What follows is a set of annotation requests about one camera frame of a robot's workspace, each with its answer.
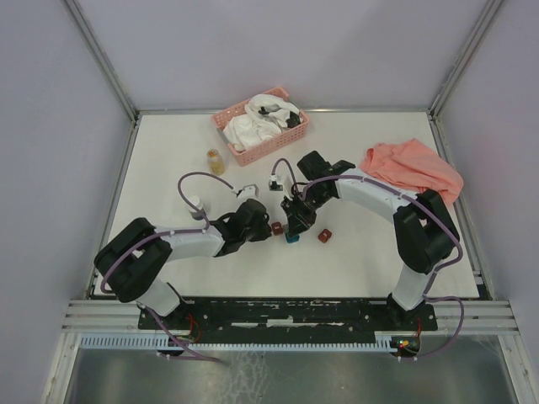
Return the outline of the teal pill box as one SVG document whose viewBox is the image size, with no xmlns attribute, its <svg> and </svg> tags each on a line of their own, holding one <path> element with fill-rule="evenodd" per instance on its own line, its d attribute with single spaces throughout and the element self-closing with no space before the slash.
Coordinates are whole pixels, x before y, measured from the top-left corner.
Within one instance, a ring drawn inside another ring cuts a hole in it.
<svg viewBox="0 0 539 404">
<path fill-rule="evenodd" d="M 298 242 L 299 239 L 300 239 L 300 236 L 299 236 L 299 235 L 291 236 L 291 235 L 289 235 L 289 234 L 285 234 L 285 237 L 286 237 L 286 241 L 287 241 L 288 243 Z"/>
</svg>

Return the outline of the glass pill bottle yellow pills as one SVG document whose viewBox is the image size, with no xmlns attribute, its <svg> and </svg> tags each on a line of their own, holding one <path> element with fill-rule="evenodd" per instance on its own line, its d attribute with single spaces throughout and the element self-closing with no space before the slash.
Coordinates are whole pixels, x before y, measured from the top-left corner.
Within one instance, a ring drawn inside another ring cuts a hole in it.
<svg viewBox="0 0 539 404">
<path fill-rule="evenodd" d="M 217 149 L 210 149 L 206 153 L 206 156 L 211 173 L 216 176 L 221 176 L 225 172 L 225 164 L 220 152 Z"/>
</svg>

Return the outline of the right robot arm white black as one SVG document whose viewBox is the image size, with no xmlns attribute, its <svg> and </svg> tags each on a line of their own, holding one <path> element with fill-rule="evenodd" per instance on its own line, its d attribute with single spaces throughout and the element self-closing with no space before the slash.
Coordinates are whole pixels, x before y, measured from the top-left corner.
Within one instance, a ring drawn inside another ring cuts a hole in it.
<svg viewBox="0 0 539 404">
<path fill-rule="evenodd" d="M 280 206 L 286 214 L 288 236 L 309 230 L 318 209 L 332 199 L 357 204 L 387 220 L 394 227 L 403 262 L 388 297 L 392 304 L 386 309 L 387 321 L 397 329 L 409 327 L 437 274 L 463 257 L 456 225 L 440 194 L 433 189 L 415 194 L 382 183 L 351 162 L 330 164 L 317 151 L 308 153 L 297 166 L 305 183 L 290 176 L 291 184 L 285 184 L 276 173 L 269 180 L 270 189 L 285 194 Z"/>
</svg>

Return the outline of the white bottle cap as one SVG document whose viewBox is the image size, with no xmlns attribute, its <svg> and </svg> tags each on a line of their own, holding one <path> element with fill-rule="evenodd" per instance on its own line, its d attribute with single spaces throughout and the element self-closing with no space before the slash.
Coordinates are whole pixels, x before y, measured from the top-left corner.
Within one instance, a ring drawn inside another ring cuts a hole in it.
<svg viewBox="0 0 539 404">
<path fill-rule="evenodd" d="M 191 195 L 188 197 L 189 201 L 189 213 L 193 220 L 203 221 L 206 216 L 205 206 L 198 196 Z"/>
</svg>

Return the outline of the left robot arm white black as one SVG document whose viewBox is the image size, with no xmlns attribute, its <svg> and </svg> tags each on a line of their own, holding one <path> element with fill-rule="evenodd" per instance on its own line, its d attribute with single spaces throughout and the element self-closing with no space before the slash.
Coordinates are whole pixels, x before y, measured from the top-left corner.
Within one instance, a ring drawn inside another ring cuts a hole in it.
<svg viewBox="0 0 539 404">
<path fill-rule="evenodd" d="M 256 199 L 211 221 L 207 229 L 168 229 L 136 218 L 96 255 L 93 263 L 104 284 L 122 303 L 135 302 L 157 313 L 166 327 L 181 326 L 186 308 L 173 286 L 159 278 L 168 262 L 236 253 L 246 242 L 271 236 L 269 215 Z"/>
</svg>

